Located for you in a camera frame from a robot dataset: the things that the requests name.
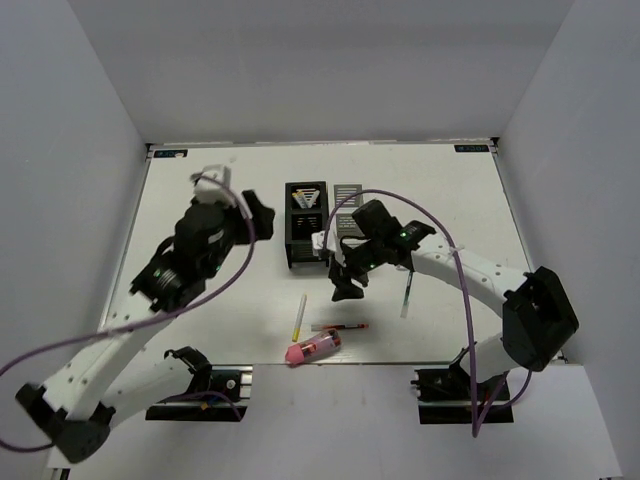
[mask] white wall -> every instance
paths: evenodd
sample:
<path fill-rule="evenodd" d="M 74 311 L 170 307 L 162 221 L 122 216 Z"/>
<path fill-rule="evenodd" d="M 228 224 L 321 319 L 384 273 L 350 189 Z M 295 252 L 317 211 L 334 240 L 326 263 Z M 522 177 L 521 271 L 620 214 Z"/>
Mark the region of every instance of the white wall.
<path fill-rule="evenodd" d="M 640 3 L 577 1 L 501 140 L 536 265 L 557 270 L 625 478 L 640 478 Z"/>
<path fill-rule="evenodd" d="M 0 7 L 0 364 L 95 328 L 145 148 L 65 0 Z M 13 400 L 69 352 L 0 379 L 0 436 L 43 437 Z M 46 454 L 0 452 L 0 477 L 40 478 Z"/>
<path fill-rule="evenodd" d="M 145 141 L 500 135 L 572 0 L 70 0 Z"/>

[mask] white table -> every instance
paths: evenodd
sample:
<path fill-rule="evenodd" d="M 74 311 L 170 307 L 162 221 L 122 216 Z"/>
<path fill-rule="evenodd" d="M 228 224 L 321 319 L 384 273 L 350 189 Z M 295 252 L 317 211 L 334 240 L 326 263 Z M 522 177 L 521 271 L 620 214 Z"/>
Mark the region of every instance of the white table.
<path fill-rule="evenodd" d="M 414 276 L 409 317 L 401 319 L 406 272 L 380 268 L 370 275 L 364 300 L 332 303 L 326 268 L 290 271 L 284 249 L 285 182 L 326 181 L 331 204 L 336 183 L 400 193 L 435 214 L 457 243 L 497 263 L 526 268 L 490 153 L 456 153 L 452 145 L 394 144 L 189 148 L 186 158 L 151 160 L 111 313 L 188 207 L 189 175 L 218 163 L 231 167 L 236 191 L 255 189 L 265 205 L 276 209 L 275 234 L 257 245 L 253 263 L 235 286 L 150 342 L 149 349 L 158 355 L 190 345 L 213 364 L 282 363 L 304 292 L 309 299 L 301 339 L 311 335 L 311 323 L 371 325 L 368 330 L 344 332 L 342 350 L 327 362 L 447 362 L 465 345 L 461 294 L 435 279 Z M 396 200 L 383 201 L 403 223 L 429 223 Z M 209 288 L 229 278 L 245 254 L 246 247 L 234 248 Z M 501 328 L 500 319 L 478 302 L 473 312 L 478 339 Z M 138 368 L 138 363 L 131 368 Z"/>

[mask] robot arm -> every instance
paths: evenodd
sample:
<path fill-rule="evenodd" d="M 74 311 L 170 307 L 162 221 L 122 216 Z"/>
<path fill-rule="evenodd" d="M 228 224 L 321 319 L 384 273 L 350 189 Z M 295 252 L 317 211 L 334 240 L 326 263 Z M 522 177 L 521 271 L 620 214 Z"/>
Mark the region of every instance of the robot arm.
<path fill-rule="evenodd" d="M 202 174 L 229 185 L 226 167 L 210 167 Z M 149 309 L 177 313 L 204 292 L 206 280 L 216 276 L 234 245 L 249 243 L 238 205 L 224 189 L 198 181 L 202 174 L 193 178 L 195 197 L 176 223 L 175 235 L 161 242 L 133 280 L 133 295 L 118 308 L 119 315 L 109 328 L 126 328 L 148 317 Z M 264 207 L 253 191 L 242 195 L 252 214 L 256 239 L 270 239 L 275 212 Z M 69 461 L 88 458 L 113 427 L 154 402 L 185 391 L 207 390 L 211 365 L 190 348 L 167 352 L 164 360 L 136 379 L 117 379 L 133 357 L 145 354 L 144 345 L 174 316 L 90 344 L 42 385 L 26 384 L 19 390 L 18 402 Z"/>
<path fill-rule="evenodd" d="M 366 241 L 356 247 L 313 235 L 314 251 L 330 256 L 329 278 L 336 289 L 334 301 L 363 298 L 367 273 L 380 265 L 402 265 L 460 288 L 458 272 L 447 240 L 435 229 L 412 221 L 402 226 L 379 200 L 371 200 L 353 213 Z M 578 320 L 558 276 L 540 267 L 534 273 L 496 264 L 466 249 L 458 251 L 469 294 L 502 318 L 502 332 L 476 345 L 476 376 L 483 383 L 522 366 L 543 370 L 578 329 Z M 468 348 L 450 370 L 469 384 Z"/>

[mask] bottle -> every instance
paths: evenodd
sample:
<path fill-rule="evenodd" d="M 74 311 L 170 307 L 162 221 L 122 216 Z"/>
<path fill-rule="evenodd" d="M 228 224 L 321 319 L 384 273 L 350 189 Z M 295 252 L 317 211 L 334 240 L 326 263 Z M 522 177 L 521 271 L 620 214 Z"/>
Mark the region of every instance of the bottle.
<path fill-rule="evenodd" d="M 304 342 L 291 345 L 287 349 L 284 359 L 291 365 L 299 365 L 312 360 L 314 357 L 337 350 L 340 345 L 342 345 L 342 340 L 338 332 L 332 328 L 320 332 Z"/>

